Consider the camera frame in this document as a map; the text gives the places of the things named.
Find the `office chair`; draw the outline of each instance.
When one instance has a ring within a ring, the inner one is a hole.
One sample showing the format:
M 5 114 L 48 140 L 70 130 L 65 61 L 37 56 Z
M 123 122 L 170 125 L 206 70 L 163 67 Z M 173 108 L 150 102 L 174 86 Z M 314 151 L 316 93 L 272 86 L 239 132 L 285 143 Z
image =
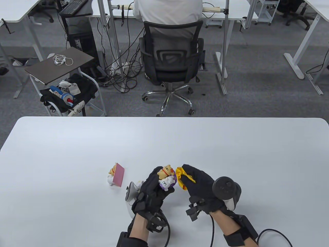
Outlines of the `office chair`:
M 139 38 L 139 47 L 145 74 L 165 90 L 148 91 L 142 95 L 142 100 L 147 101 L 148 95 L 166 95 L 157 117 L 163 116 L 171 96 L 186 102 L 190 106 L 188 114 L 194 114 L 191 101 L 177 91 L 188 88 L 188 93 L 193 93 L 187 83 L 198 73 L 204 44 L 204 40 L 198 38 L 202 24 L 202 20 L 183 25 L 144 22 L 145 35 Z M 184 85 L 173 88 L 173 82 L 184 82 Z
M 305 30 L 308 31 L 310 29 L 311 25 L 308 22 L 308 20 L 314 20 L 314 18 L 304 15 L 308 5 L 305 4 L 302 11 L 300 13 L 296 13 L 299 6 L 304 2 L 305 1 L 303 1 L 303 0 L 281 0 L 280 4 L 278 6 L 278 11 L 283 13 L 284 18 L 286 18 L 288 15 L 292 16 L 292 18 L 290 18 L 286 22 L 286 26 L 290 26 L 290 23 L 292 21 L 301 20 L 306 25 Z
M 41 3 L 37 4 L 31 12 L 28 14 L 28 16 L 34 16 L 36 13 L 43 13 L 47 17 L 49 17 L 49 22 L 53 23 L 54 19 L 53 17 L 46 12 L 46 10 L 57 10 L 56 4 L 53 0 L 47 1 L 43 0 Z

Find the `black glove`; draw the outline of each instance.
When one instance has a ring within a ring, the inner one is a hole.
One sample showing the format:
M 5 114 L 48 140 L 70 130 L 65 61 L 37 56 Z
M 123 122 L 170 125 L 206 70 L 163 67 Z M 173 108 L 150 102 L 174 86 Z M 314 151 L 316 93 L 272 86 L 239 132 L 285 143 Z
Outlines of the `black glove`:
M 227 210 L 225 203 L 218 199 L 213 193 L 214 180 L 204 171 L 196 169 L 190 165 L 183 165 L 184 171 L 192 176 L 196 183 L 191 181 L 187 176 L 182 175 L 181 181 L 187 187 L 191 197 L 198 197 L 200 201 L 197 205 L 205 213 L 215 212 L 217 210 Z
M 132 206 L 134 214 L 143 211 L 151 214 L 158 213 L 167 195 L 174 192 L 174 188 L 164 191 L 159 185 L 159 175 L 157 174 L 163 167 L 158 166 L 151 172 L 147 180 L 140 188 L 137 200 Z

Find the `wrist strap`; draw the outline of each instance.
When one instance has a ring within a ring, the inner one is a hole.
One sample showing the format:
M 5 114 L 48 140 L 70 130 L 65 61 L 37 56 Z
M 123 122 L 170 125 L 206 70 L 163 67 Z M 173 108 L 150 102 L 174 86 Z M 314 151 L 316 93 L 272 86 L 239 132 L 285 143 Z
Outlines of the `wrist strap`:
M 224 235 L 228 246 L 231 247 L 244 246 L 244 241 L 249 237 L 249 232 L 245 227 L 240 228 L 230 235 Z

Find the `keyboard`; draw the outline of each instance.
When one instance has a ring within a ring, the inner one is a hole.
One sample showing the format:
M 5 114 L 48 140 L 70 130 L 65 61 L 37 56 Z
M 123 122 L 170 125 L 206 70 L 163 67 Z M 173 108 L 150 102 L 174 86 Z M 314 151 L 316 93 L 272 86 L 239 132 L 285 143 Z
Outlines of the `keyboard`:
M 71 2 L 59 13 L 64 18 L 73 17 L 88 0 L 71 0 Z

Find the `pink card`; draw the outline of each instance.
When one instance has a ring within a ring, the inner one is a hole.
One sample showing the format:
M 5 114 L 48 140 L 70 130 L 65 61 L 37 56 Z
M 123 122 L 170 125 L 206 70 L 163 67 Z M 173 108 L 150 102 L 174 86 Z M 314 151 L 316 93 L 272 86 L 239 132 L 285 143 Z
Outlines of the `pink card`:
M 113 177 L 113 183 L 119 187 L 122 185 L 123 180 L 123 174 L 124 174 L 124 168 L 116 163 L 115 173 Z

